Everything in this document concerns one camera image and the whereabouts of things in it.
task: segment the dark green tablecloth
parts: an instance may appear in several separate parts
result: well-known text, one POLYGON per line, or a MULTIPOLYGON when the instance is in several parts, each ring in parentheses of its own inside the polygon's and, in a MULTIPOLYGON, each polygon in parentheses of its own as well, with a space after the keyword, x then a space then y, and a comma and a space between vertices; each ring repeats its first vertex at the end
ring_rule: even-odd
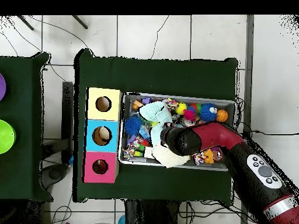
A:
POLYGON ((49 54, 31 58, 0 57, 6 95, 0 119, 16 132, 14 146, 0 155, 0 199, 51 201, 39 183, 41 162, 41 68, 49 54))
POLYGON ((229 204, 231 177, 223 171, 120 164, 114 184, 82 183, 85 96, 86 87, 98 87, 119 89, 123 93, 234 100, 237 64, 235 58, 226 61, 96 58, 89 50, 81 50, 75 58, 74 100, 79 104, 74 109, 74 140, 78 137, 78 145, 74 147, 74 153, 78 152, 74 160, 74 192, 77 192, 74 200, 222 200, 229 204))

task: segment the table leg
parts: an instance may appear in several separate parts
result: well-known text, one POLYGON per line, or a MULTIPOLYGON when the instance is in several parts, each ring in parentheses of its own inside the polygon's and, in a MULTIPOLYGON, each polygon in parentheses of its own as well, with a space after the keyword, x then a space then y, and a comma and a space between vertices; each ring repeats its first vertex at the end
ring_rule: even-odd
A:
POLYGON ((82 27, 84 27, 85 29, 88 29, 88 26, 78 16, 73 16, 72 15, 72 17, 75 18, 76 21, 79 22, 82 25, 82 27))
POLYGON ((20 18, 20 20, 27 26, 29 27, 32 31, 34 30, 34 28, 28 23, 27 20, 25 20, 25 18, 23 16, 17 16, 18 18, 20 18))

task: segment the white tile floor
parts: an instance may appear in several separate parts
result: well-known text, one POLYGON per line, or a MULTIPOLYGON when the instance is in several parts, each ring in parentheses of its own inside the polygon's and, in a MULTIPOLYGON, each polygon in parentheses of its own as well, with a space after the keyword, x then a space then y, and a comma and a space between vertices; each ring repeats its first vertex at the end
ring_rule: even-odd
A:
MULTIPOLYGON (((85 48, 85 44, 98 57, 114 57, 116 55, 142 59, 172 59, 188 60, 208 59, 224 60, 235 57, 239 61, 238 67, 245 68, 246 47, 246 15, 193 15, 179 16, 79 16, 88 30, 84 29, 71 15, 65 16, 33 16, 36 20, 25 16, 34 27, 31 31, 17 17, 11 22, 0 20, 0 55, 31 57, 39 50, 51 54, 50 62, 53 68, 47 66, 43 72, 44 80, 44 137, 60 138, 61 136, 61 98, 62 79, 74 82, 72 67, 77 52, 85 48), (77 37, 49 24, 59 26, 77 37)), ((240 71, 240 97, 243 98, 244 71, 240 71)), ((59 162, 60 154, 48 160, 59 162)), ((51 188, 54 202, 45 204, 44 222, 51 223, 54 211, 60 206, 68 205, 72 191, 72 168, 63 181, 51 188)), ((207 206, 199 202, 192 202, 197 215, 207 215, 220 208, 218 205, 207 206)), ((70 224, 94 224, 114 221, 124 214, 124 204, 119 199, 89 199, 86 203, 74 203, 71 200, 71 217, 65 222, 70 224)), ((186 204, 181 205, 181 211, 186 212, 186 204)), ((63 219, 65 208, 56 213, 55 220, 63 219)), ((179 217, 179 224, 186 224, 186 220, 179 217)), ((208 218, 195 218, 192 224, 240 224, 238 215, 227 210, 219 211, 208 218)))

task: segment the circular hole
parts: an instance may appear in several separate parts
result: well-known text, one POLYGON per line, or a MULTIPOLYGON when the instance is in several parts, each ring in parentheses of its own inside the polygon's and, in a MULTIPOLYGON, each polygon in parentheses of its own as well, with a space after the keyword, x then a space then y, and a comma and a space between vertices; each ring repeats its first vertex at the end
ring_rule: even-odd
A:
POLYGON ((106 96, 101 96, 96 100, 96 108, 101 111, 109 111, 111 108, 111 100, 106 96))
POLYGON ((92 164, 92 170, 96 174, 105 174, 107 172, 107 170, 108 170, 108 164, 104 160, 96 160, 92 164))
POLYGON ((92 133, 92 140, 99 146, 107 145, 112 138, 111 130, 108 127, 97 127, 92 133))

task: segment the blue spiky ball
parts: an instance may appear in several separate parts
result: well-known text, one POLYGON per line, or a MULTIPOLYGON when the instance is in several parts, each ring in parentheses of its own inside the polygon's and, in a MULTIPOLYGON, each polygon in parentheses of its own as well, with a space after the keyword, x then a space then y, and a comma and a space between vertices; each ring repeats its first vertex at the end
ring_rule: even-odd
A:
POLYGON ((140 129, 142 122, 139 117, 132 116, 126 119, 124 123, 124 131, 129 136, 137 135, 140 129))
POLYGON ((212 122, 216 120, 217 113, 211 113, 210 108, 215 107, 212 103, 205 103, 201 105, 199 117, 204 122, 212 122))

